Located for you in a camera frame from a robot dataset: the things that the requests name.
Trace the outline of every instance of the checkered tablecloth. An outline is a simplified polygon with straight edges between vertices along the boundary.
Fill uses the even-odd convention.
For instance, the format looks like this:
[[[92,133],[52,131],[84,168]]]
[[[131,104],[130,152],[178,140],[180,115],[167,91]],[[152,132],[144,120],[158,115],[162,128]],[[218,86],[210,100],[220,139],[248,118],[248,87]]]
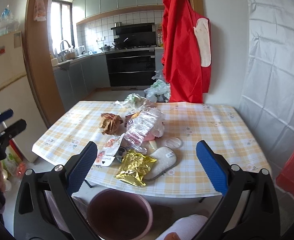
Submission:
[[[114,178],[119,163],[109,167],[93,165],[87,180],[106,187],[150,196],[204,197],[219,195],[210,183],[196,157],[197,142],[205,140],[211,149],[225,157],[229,164],[236,163],[245,171],[258,172],[261,168],[271,170],[259,145],[247,126],[230,106],[210,106],[191,103],[158,103],[157,108],[165,114],[165,133],[158,138],[158,146],[169,137],[183,142],[174,152],[178,164],[145,187],[134,187]],[[53,165],[65,164],[79,154],[89,141],[98,150],[111,138],[102,135],[99,128],[101,113],[113,113],[125,119],[134,113],[114,102],[81,101],[64,114],[34,144],[32,151]]]

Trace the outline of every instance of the window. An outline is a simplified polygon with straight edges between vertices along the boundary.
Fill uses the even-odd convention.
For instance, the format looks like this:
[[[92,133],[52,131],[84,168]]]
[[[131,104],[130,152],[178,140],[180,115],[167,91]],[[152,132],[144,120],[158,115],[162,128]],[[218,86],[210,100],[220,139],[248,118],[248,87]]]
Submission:
[[[50,31],[53,40],[53,51],[57,49],[60,53],[60,43],[62,40],[68,41],[75,47],[74,34],[72,28],[72,3],[52,0],[50,12]],[[63,43],[63,49],[67,49],[67,43]]]

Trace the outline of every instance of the red sticker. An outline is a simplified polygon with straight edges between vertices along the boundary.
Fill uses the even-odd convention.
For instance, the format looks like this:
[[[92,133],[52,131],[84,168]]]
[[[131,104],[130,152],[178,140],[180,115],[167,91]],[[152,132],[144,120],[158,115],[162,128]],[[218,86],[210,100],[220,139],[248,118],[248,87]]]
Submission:
[[[0,55],[5,54],[5,46],[0,47]]]

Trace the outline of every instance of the bucket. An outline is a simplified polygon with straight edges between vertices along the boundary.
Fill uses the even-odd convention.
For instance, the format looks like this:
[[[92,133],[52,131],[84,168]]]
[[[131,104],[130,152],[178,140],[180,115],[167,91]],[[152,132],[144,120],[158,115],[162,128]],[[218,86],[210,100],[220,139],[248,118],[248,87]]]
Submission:
[[[105,240],[139,240],[151,228],[152,210],[140,195],[106,189],[91,200],[88,221]]]

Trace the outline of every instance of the refrigerator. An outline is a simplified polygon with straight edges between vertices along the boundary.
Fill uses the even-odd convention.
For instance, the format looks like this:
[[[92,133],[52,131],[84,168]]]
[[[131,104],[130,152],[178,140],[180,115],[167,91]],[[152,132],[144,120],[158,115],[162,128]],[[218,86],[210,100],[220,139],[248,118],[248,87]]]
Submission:
[[[13,32],[0,37],[0,113],[11,108],[14,116],[5,121],[9,126],[18,119],[27,123],[26,130],[14,142],[29,162],[37,155],[33,144],[47,130],[39,113],[27,78],[23,55],[22,33]]]

